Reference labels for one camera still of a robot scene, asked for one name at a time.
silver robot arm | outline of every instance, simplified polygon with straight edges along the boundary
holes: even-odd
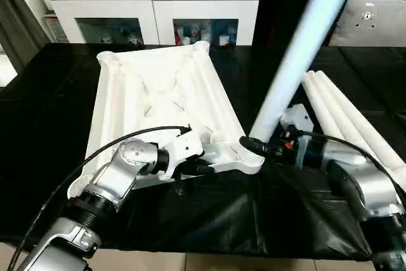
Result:
[[[137,176],[170,177],[177,165],[202,153],[200,138],[193,131],[178,136],[163,149],[136,138],[122,142],[111,162],[98,170],[79,197],[71,199],[70,207],[17,270],[91,270],[85,258],[91,258],[102,244],[100,234],[120,210]]]

white pipe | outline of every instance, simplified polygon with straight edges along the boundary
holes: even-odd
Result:
[[[377,132],[362,113],[350,102],[340,89],[321,71],[317,72],[320,79],[327,85],[340,107],[346,112],[354,126],[365,138],[372,150],[378,156],[383,166],[389,168],[396,176],[396,181],[406,187],[406,164],[393,150],[386,140]]]
[[[323,80],[319,78],[320,74],[312,73],[309,74],[309,76],[311,77],[313,83],[316,85],[318,92],[322,96],[323,101],[327,106],[327,109],[329,109],[330,114],[333,116],[335,122],[338,125],[338,128],[345,137],[345,140],[349,141],[350,143],[358,147],[361,147],[362,149],[370,153],[375,159],[377,159],[374,151],[369,147],[368,143],[365,141],[360,132],[356,129],[354,124],[351,122],[346,113],[340,107],[336,99],[328,90]]]
[[[267,142],[345,0],[309,0],[249,134]]]
[[[312,74],[314,74],[314,71],[309,71],[308,73],[304,74],[302,85],[311,103],[311,107],[315,111],[317,120],[326,135],[344,139],[344,136],[338,128],[337,123],[325,106],[316,85],[313,83],[313,80],[310,77]]]

tiled floor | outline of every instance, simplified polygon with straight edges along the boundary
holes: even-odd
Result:
[[[6,270],[13,248],[0,244],[0,271]],[[373,271],[370,262],[279,260],[244,256],[123,252],[99,250],[91,260],[94,271]]]

black table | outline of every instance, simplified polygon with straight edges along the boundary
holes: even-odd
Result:
[[[100,67],[96,54],[126,47],[49,44],[0,91],[0,241],[17,243],[45,198],[84,158]],[[246,132],[276,71],[273,50],[211,49],[211,58]],[[323,70],[406,159],[406,49],[323,48]],[[302,88],[293,103],[314,113]],[[266,162],[238,171],[132,193],[103,246],[125,250],[369,260],[370,249],[341,197],[316,169]],[[29,239],[58,216],[66,187]]]

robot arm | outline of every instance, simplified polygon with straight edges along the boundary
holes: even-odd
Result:
[[[395,182],[356,150],[342,143],[310,136],[296,137],[295,132],[308,114],[302,105],[288,109],[282,117],[280,138],[271,145],[243,137],[241,144],[252,152],[275,162],[320,168],[333,194],[343,196],[372,250],[376,270],[406,270],[406,218],[402,191]]]
[[[85,258],[100,247],[110,225],[140,175],[165,179],[188,158],[202,155],[198,134],[189,131],[163,149],[133,138],[122,142],[111,162],[98,170],[79,197],[46,232],[18,271],[90,270]]]

